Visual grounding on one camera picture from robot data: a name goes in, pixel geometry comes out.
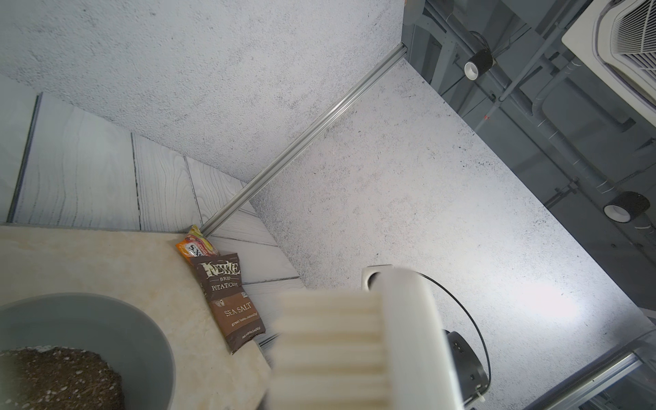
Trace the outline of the right aluminium corner post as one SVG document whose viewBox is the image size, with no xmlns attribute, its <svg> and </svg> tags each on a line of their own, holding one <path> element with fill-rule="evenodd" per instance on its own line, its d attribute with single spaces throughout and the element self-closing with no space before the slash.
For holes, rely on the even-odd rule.
<svg viewBox="0 0 656 410">
<path fill-rule="evenodd" d="M 324 133 L 326 129 L 357 103 L 396 63 L 407 54 L 408 48 L 400 43 L 388 53 L 370 72 L 368 72 L 345 97 L 329 108 L 315 120 L 300 136 L 298 136 L 272 163 L 249 181 L 223 208 L 215 213 L 201 227 L 203 235 L 208 236 L 217 231 L 234 213 L 244 206 L 253 196 L 258 194 L 291 162 Z"/>
</svg>

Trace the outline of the brown Kettle chips bag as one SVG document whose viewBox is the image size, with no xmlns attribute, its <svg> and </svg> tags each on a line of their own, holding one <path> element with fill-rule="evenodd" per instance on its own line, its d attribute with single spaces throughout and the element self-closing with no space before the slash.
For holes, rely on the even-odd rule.
<svg viewBox="0 0 656 410">
<path fill-rule="evenodd" d="M 194 257 L 191 266 L 231 354 L 267 331 L 244 290 L 238 254 Z"/>
</svg>

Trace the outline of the grey ceramic plant pot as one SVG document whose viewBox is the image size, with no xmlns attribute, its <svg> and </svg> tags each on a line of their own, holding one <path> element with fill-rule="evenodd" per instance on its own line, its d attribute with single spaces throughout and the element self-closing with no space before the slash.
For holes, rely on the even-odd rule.
<svg viewBox="0 0 656 410">
<path fill-rule="evenodd" d="M 3 409 L 170 409 L 174 353 L 133 305 L 90 293 L 1 307 Z"/>
</svg>

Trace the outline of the orange Fox's candy bag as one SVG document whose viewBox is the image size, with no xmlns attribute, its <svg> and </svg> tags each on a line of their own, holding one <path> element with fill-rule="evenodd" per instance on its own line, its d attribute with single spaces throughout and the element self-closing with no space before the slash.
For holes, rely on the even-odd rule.
<svg viewBox="0 0 656 410">
<path fill-rule="evenodd" d="M 197 257 L 220 254 L 213 244 L 203 236 L 197 225 L 191 226 L 184 239 L 176 244 L 176 248 L 188 262 Z"/>
</svg>

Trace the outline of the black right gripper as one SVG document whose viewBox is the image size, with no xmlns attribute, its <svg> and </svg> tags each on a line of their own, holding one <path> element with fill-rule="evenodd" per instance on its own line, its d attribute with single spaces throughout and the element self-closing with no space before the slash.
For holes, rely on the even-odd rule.
<svg viewBox="0 0 656 410">
<path fill-rule="evenodd" d="M 467 408 L 475 401 L 482 400 L 490 387 L 490 378 L 473 348 L 456 331 L 445 331 L 453 358 L 457 378 Z"/>
</svg>

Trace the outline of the white ceiling air conditioner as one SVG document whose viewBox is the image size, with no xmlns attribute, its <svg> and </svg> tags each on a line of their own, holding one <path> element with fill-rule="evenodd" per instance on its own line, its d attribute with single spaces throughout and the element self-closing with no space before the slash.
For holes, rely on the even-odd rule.
<svg viewBox="0 0 656 410">
<path fill-rule="evenodd" d="M 655 3 L 591 2 L 562 43 L 651 125 L 655 124 Z"/>
</svg>

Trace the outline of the black ceiling spotlight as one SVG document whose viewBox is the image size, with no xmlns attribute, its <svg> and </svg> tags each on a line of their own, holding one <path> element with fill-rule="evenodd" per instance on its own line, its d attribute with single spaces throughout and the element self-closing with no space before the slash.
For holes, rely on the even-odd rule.
<svg viewBox="0 0 656 410">
<path fill-rule="evenodd" d="M 606 204 L 603 212 L 610 220 L 626 224 L 644 214 L 650 206 L 646 196 L 634 191 L 624 191 Z"/>
<path fill-rule="evenodd" d="M 483 49 L 473 55 L 464 65 L 463 72 L 468 80 L 475 81 L 495 65 L 492 51 Z"/>
</svg>

